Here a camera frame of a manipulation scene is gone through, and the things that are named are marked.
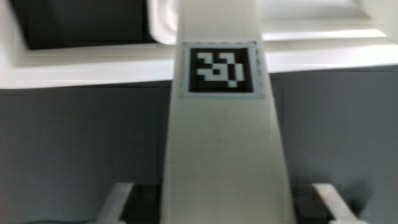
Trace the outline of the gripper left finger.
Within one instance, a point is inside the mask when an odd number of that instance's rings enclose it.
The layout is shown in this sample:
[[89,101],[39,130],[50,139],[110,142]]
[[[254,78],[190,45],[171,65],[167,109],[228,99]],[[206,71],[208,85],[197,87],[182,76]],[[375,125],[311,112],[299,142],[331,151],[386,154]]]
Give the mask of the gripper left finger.
[[160,185],[118,183],[93,224],[160,224]]

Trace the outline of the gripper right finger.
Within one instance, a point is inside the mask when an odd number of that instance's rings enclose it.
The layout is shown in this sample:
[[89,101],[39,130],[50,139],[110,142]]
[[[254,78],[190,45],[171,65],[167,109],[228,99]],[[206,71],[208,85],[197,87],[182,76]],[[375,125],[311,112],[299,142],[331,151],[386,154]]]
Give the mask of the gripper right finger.
[[293,186],[299,224],[363,224],[331,183]]

